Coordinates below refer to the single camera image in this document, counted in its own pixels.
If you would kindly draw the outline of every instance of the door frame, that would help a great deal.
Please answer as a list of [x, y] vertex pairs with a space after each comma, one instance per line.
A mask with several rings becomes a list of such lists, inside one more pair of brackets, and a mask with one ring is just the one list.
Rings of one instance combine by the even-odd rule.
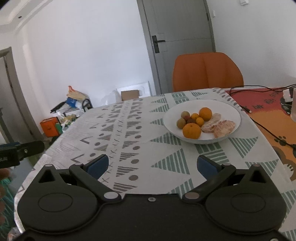
[[[213, 52], [216, 52], [211, 14], [210, 14], [210, 11], [209, 11], [207, 0], [203, 0], [203, 2], [204, 2], [204, 5], [205, 5], [206, 13], [207, 13], [208, 18], [209, 18], [208, 22], [209, 22], [211, 39], [212, 39]], [[138, 4], [139, 12], [140, 12], [140, 18], [141, 18], [142, 26], [143, 26], [144, 37], [145, 37], [146, 46], [147, 46], [147, 50], [148, 50], [148, 56], [149, 56], [149, 60], [150, 60], [150, 65], [151, 65], [155, 90], [156, 90], [156, 94], [159, 95], [159, 94], [162, 94], [162, 91], [161, 91], [160, 79], [159, 79], [159, 74], [158, 74], [158, 69], [157, 69], [156, 59], [155, 59], [155, 52], [154, 52], [154, 48], [153, 48], [151, 33], [150, 33], [150, 30], [149, 30], [149, 26], [148, 26], [148, 20], [147, 20], [147, 15], [146, 15], [146, 11], [145, 11], [145, 6], [144, 6], [143, 0], [137, 0], [137, 4]]]
[[12, 56], [12, 48], [0, 50], [0, 58], [4, 57], [6, 74], [8, 77], [9, 84], [11, 86], [11, 91], [15, 102], [17, 104], [18, 110], [23, 118], [23, 121], [27, 128], [29, 129], [33, 139], [43, 140], [42, 134], [39, 131], [36, 122], [34, 121], [29, 107], [27, 106], [25, 97], [22, 93], [22, 89], [17, 78], [17, 72], [15, 69], [15, 64]]

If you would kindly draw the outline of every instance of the orange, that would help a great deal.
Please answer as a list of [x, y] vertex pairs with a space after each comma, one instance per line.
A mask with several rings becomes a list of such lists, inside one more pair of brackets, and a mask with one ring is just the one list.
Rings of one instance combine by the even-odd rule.
[[212, 115], [212, 111], [209, 108], [204, 107], [200, 109], [200, 117], [203, 118], [204, 121], [209, 121], [212, 118]]
[[194, 121], [196, 121], [197, 118], [199, 118], [199, 114], [197, 114], [197, 113], [193, 113], [193, 114], [191, 115], [191, 119], [193, 119]]
[[201, 128], [194, 123], [190, 123], [184, 126], [183, 135], [189, 139], [198, 139], [202, 133]]
[[195, 123], [197, 125], [199, 125], [200, 127], [202, 127], [202, 125], [205, 123], [205, 121], [203, 120], [203, 118], [199, 117], [196, 119]]

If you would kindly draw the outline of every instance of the gray door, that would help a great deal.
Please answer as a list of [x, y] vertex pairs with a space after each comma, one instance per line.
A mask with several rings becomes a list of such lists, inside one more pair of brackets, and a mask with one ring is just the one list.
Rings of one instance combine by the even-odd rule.
[[0, 118], [3, 119], [3, 121], [0, 120], [2, 132], [4, 132], [6, 126], [13, 141], [20, 143], [34, 141], [15, 102], [7, 76], [4, 57], [0, 58], [0, 108], [2, 108], [2, 116], [0, 116]]
[[161, 92], [169, 93], [179, 55], [213, 52], [204, 0], [143, 0], [143, 4], [151, 41], [153, 36], [165, 40], [158, 43], [159, 53], [154, 45], [154, 56]]

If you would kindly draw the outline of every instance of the cardboard box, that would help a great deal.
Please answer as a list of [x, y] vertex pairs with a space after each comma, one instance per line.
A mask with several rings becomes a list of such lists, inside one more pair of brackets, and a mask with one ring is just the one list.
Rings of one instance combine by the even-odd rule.
[[132, 90], [132, 91], [122, 91], [121, 92], [121, 100], [131, 100], [131, 99], [137, 99], [139, 98], [140, 93], [138, 90]]

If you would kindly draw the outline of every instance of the ceiling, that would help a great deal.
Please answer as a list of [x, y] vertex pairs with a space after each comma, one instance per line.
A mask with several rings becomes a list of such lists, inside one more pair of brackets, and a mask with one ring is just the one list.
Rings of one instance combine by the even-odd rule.
[[9, 0], [0, 0], [0, 9], [8, 2]]
[[0, 0], [0, 33], [16, 31], [53, 0]]

